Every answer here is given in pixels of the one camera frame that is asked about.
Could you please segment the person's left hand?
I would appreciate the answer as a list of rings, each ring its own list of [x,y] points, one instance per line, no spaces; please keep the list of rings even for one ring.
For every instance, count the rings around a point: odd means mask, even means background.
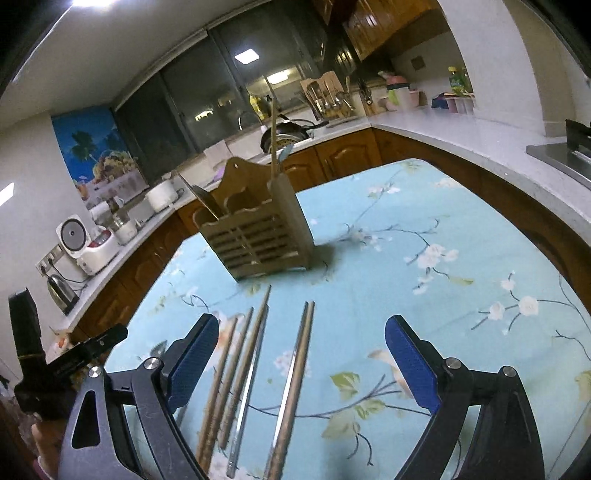
[[[37,448],[36,471],[42,479],[56,479],[60,463],[60,452],[67,421],[41,420],[31,427],[31,434]]]

